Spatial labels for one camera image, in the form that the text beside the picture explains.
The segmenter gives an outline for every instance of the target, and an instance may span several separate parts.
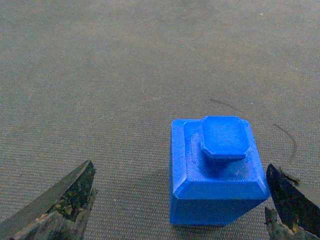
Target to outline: blue 3d printed object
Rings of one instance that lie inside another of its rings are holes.
[[[269,196],[255,139],[246,120],[206,116],[172,122],[172,224],[227,225]]]

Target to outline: gray fabric surface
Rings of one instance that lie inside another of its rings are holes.
[[[320,3],[0,1],[0,221],[85,160],[86,240],[268,239],[264,207],[172,227],[174,119],[236,115],[263,166],[320,192]]]

